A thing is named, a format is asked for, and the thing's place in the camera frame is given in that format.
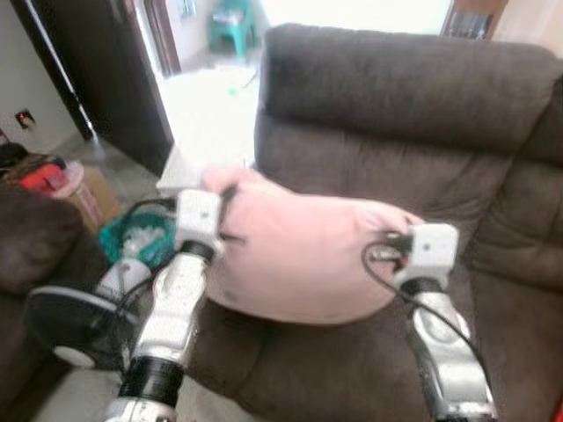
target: pink cushion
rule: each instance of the pink cushion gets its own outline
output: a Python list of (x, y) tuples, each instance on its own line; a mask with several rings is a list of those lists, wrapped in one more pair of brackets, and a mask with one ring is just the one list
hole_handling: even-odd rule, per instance
[[(227, 242), (210, 268), (207, 294), (223, 306), (282, 322), (341, 324), (387, 305), (392, 294), (363, 270), (361, 253), (380, 230), (422, 223), (383, 202), (293, 193), (244, 169), (213, 169), (202, 187), (237, 185), (221, 230)], [(391, 281), (391, 264), (378, 267)]]

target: cardboard box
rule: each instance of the cardboard box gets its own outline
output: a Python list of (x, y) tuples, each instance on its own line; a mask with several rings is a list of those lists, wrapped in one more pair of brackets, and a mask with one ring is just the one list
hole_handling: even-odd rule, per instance
[(80, 210), (84, 224), (94, 234), (122, 214), (115, 192), (96, 167), (84, 167), (82, 184), (65, 200)]

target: plastic chair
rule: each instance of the plastic chair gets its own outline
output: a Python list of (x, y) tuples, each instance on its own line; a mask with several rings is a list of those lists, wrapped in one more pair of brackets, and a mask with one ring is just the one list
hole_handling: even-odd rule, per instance
[(236, 24), (220, 23), (211, 18), (210, 32), (211, 32), (211, 51), (217, 51), (219, 48), (219, 40), (224, 36), (229, 36), (233, 39), (237, 56), (240, 58), (246, 57), (246, 35), (248, 31), (251, 32), (252, 44), (258, 45), (258, 36), (256, 34), (256, 20), (250, 5), (249, 0), (222, 0), (217, 7), (217, 10), (223, 9), (226, 11), (241, 11), (243, 18)]

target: black fan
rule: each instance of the black fan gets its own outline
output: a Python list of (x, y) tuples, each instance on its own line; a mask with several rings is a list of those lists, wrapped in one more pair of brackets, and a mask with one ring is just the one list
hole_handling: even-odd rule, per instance
[(26, 302), (33, 334), (60, 358), (81, 367), (123, 369), (141, 319), (125, 303), (59, 286), (35, 288)]

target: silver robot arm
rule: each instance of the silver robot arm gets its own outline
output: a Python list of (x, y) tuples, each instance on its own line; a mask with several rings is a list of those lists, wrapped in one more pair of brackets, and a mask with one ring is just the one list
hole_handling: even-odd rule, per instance
[(178, 391), (189, 360), (192, 316), (205, 288), (205, 269), (222, 253), (220, 196), (180, 193), (176, 256), (154, 283), (154, 303), (135, 345), (106, 422), (175, 422)]
[[(445, 293), (456, 258), (457, 230), (448, 224), (412, 226), (412, 236), (400, 243), (406, 252), (406, 265), (396, 272), (395, 287), (439, 313), (469, 338), (467, 323)], [(409, 314), (407, 337), (436, 421), (497, 420), (486, 370), (468, 342), (416, 304)]]

